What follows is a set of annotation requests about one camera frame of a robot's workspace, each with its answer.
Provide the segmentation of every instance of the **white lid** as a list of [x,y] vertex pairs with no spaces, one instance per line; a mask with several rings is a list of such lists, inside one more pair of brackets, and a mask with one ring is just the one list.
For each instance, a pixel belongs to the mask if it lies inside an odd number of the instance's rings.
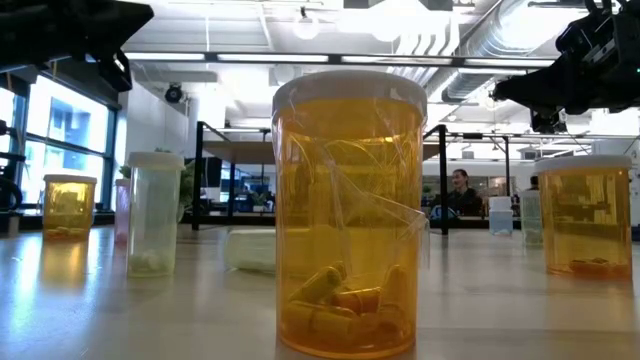
[[163,153],[163,152],[132,152],[129,154],[129,166],[165,169],[165,170],[182,170],[184,169],[184,158],[182,156]]
[[624,155],[585,155],[567,156],[535,163],[534,172],[541,173],[552,170],[566,170],[567,168],[631,168],[631,158]]
[[98,182],[96,178],[91,176],[64,175],[64,174],[48,174],[44,176],[44,181],[54,183],[83,183],[95,184]]
[[387,98],[415,105],[427,116],[427,93],[415,82],[381,71],[337,70],[289,81],[273,96],[273,112],[314,99]]
[[131,179],[116,179],[116,186],[129,186]]

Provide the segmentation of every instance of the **pink container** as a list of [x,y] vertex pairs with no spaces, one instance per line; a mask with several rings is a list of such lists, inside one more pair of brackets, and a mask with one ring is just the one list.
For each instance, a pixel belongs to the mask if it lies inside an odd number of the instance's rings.
[[116,242],[129,238],[129,179],[116,180]]

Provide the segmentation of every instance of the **yellow capsule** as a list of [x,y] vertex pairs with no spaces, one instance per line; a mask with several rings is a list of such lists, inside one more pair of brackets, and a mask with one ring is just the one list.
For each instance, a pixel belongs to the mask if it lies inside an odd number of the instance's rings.
[[331,296],[330,304],[362,314],[376,312],[379,300],[380,288],[372,288],[335,293]]
[[344,262],[336,261],[333,264],[331,264],[331,267],[338,270],[343,281],[347,279],[347,269],[344,266]]
[[342,283],[342,275],[331,266],[320,269],[301,288],[294,291],[289,301],[300,300],[308,303],[317,303],[331,295]]
[[407,272],[400,265],[394,265],[387,271],[380,290],[379,309],[384,307],[406,309],[408,296],[409,278]]
[[332,343],[351,341],[356,319],[357,315],[349,309],[302,301],[288,303],[282,312],[282,322],[288,332],[304,334]]

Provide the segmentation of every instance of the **table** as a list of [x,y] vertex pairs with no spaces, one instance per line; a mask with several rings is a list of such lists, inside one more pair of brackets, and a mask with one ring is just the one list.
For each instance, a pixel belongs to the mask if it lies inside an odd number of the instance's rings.
[[[0,359],[311,359],[276,340],[274,278],[225,270],[229,230],[181,227],[160,279],[126,278],[111,228],[1,239]],[[426,265],[417,345],[397,359],[640,359],[639,290],[549,276],[519,233],[431,234]]]

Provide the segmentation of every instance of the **ductwork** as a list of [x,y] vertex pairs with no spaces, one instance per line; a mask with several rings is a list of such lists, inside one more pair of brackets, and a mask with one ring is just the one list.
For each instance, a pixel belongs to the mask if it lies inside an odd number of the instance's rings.
[[[482,24],[456,50],[462,57],[527,56],[556,35],[571,21],[539,8],[530,8],[530,0],[503,0],[492,9]],[[490,74],[463,74],[456,69],[439,69],[427,84],[427,94],[442,91],[446,102],[465,101],[471,93],[491,80]]]

